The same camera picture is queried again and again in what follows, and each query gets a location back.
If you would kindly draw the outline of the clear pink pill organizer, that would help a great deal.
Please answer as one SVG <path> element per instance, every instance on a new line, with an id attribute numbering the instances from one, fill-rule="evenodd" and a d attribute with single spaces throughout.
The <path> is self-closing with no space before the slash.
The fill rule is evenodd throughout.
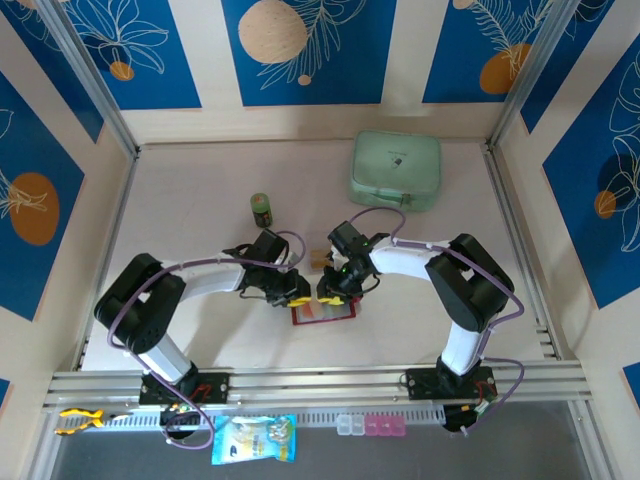
<path id="1" fill-rule="evenodd" d="M 404 437 L 406 423 L 399 415 L 340 414 L 336 430 L 340 436 Z"/>

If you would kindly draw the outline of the mint green zip pouch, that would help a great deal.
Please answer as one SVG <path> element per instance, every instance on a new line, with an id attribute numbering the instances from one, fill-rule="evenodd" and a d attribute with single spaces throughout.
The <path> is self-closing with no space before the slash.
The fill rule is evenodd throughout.
<path id="1" fill-rule="evenodd" d="M 361 131 L 354 139 L 349 199 L 371 207 L 428 211 L 439 195 L 441 159 L 435 137 Z"/>

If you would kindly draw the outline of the red card holder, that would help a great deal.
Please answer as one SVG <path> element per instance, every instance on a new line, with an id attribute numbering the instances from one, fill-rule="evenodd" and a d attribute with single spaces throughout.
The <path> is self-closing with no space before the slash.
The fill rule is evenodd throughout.
<path id="1" fill-rule="evenodd" d="M 312 299 L 309 303 L 319 303 L 318 300 Z M 316 325 L 316 324 L 325 324 L 338 322 L 342 320 L 353 319 L 357 316 L 357 308 L 356 302 L 350 302 L 344 305 L 333 305 L 333 304 L 322 304 L 325 309 L 325 319 L 314 322 L 302 323 L 298 320 L 297 308 L 293 307 L 291 309 L 291 317 L 292 323 L 294 326 L 308 326 L 308 325 Z"/>

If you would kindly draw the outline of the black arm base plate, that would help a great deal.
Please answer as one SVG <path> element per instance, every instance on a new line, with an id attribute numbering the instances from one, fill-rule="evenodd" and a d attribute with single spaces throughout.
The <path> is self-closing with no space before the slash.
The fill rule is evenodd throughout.
<path id="1" fill-rule="evenodd" d="M 175 391 L 196 404 L 224 405 L 229 393 L 230 374 L 196 372 L 188 374 L 176 384 L 164 385 L 153 375 L 142 377 L 140 405 L 169 405 L 183 402 Z"/>
<path id="2" fill-rule="evenodd" d="M 477 401 L 497 397 L 497 388 L 490 379 L 490 367 L 480 366 L 464 376 L 446 369 L 412 368 L 405 372 L 405 383 L 410 400 Z"/>

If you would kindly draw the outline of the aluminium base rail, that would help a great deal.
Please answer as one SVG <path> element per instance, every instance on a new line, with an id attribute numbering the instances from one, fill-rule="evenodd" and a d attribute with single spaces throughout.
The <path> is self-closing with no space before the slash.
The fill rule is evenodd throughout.
<path id="1" fill-rule="evenodd" d="M 524 368 L 490 362 L 498 393 L 510 388 L 519 402 L 589 401 L 593 398 L 577 361 L 526 361 Z M 409 367 L 335 367 L 231 369 L 223 390 L 226 409 L 407 405 L 404 372 Z M 139 371 L 56 372 L 43 408 L 126 406 L 139 404 Z"/>

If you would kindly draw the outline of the small green bottle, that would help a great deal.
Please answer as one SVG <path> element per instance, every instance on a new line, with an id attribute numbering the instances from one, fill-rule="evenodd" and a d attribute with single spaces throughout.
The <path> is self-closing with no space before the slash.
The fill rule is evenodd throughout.
<path id="1" fill-rule="evenodd" d="M 255 224 L 259 228 L 269 228 L 273 224 L 270 200 L 263 192 L 255 193 L 250 198 L 250 207 Z"/>

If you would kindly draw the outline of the yellow handled pliers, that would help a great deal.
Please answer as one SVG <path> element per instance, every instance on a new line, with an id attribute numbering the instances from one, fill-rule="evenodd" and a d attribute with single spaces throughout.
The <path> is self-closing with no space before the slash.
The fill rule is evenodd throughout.
<path id="1" fill-rule="evenodd" d="M 73 427 L 56 428 L 55 434 L 70 436 L 88 428 L 103 428 L 108 421 L 122 420 L 130 417 L 131 413 L 106 413 L 102 409 L 87 410 L 83 408 L 68 408 L 59 413 L 60 418 L 77 417 L 81 422 Z"/>

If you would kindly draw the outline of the aluminium side rail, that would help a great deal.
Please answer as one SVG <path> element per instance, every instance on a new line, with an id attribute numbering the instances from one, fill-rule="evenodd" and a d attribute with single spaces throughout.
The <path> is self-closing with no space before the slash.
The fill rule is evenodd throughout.
<path id="1" fill-rule="evenodd" d="M 520 228 L 505 177 L 500 170 L 496 156 L 488 147 L 485 148 L 483 156 L 514 252 L 517 271 L 523 285 L 523 293 L 519 293 L 519 297 L 523 300 L 526 311 L 533 316 L 543 358 L 545 360 L 560 360 L 562 356 L 558 355 L 553 329 L 549 326 L 548 310 L 543 301 L 537 279 L 534 276 L 523 232 Z"/>
<path id="2" fill-rule="evenodd" d="M 86 348 L 89 343 L 89 338 L 92 331 L 92 325 L 94 322 L 94 308 L 97 304 L 97 301 L 100 298 L 102 287 L 106 282 L 108 269 L 109 269 L 113 252 L 115 249 L 115 245 L 117 242 L 117 237 L 118 237 L 120 226 L 122 223 L 124 211 L 126 209 L 128 197 L 131 191 L 133 179 L 135 177 L 137 164 L 140 158 L 140 153 L 141 153 L 141 149 L 138 148 L 135 151 L 134 156 L 132 157 L 130 166 L 127 168 L 126 176 L 124 178 L 124 183 L 122 184 L 122 187 L 119 191 L 118 201 L 115 205 L 115 212 L 112 216 L 111 223 L 109 225 L 109 230 L 107 231 L 108 236 L 106 238 L 106 245 L 104 248 L 104 252 L 101 254 L 101 257 L 100 257 L 98 276 L 95 281 L 94 290 L 89 298 L 87 307 L 85 308 L 84 323 L 80 330 L 74 355 L 72 357 L 72 362 L 71 362 L 72 372 L 80 370 L 83 365 Z"/>

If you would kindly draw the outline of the blue snack packet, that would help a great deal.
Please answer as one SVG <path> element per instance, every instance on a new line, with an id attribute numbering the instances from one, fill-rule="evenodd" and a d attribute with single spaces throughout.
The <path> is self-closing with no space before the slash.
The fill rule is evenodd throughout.
<path id="1" fill-rule="evenodd" d="M 213 466 L 270 458 L 287 463 L 295 461 L 295 415 L 217 416 L 214 428 Z"/>

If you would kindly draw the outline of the aluminium frame post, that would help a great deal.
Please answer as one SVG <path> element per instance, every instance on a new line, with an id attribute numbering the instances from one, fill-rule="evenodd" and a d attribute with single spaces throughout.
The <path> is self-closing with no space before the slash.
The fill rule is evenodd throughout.
<path id="1" fill-rule="evenodd" d="M 63 6 L 58 0 L 34 1 L 39 15 L 60 47 L 74 74 L 110 127 L 123 151 L 135 162 L 139 155 L 139 145 Z"/>
<path id="2" fill-rule="evenodd" d="M 549 15 L 541 25 L 486 145 L 493 153 L 506 138 L 525 101 L 539 79 L 550 56 L 571 21 L 580 0 L 553 0 Z"/>

